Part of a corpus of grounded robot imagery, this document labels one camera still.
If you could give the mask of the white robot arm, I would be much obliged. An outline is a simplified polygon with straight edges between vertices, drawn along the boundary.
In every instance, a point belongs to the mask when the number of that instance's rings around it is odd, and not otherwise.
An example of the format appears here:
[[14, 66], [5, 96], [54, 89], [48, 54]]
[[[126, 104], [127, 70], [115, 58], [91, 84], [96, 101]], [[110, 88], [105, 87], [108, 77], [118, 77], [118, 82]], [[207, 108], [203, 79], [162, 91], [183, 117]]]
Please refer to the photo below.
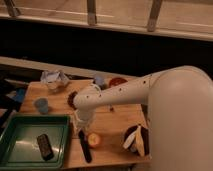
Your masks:
[[97, 91], [89, 86], [73, 100], [81, 119], [105, 105], [148, 106], [151, 162], [146, 171], [213, 171], [213, 79], [182, 66]]

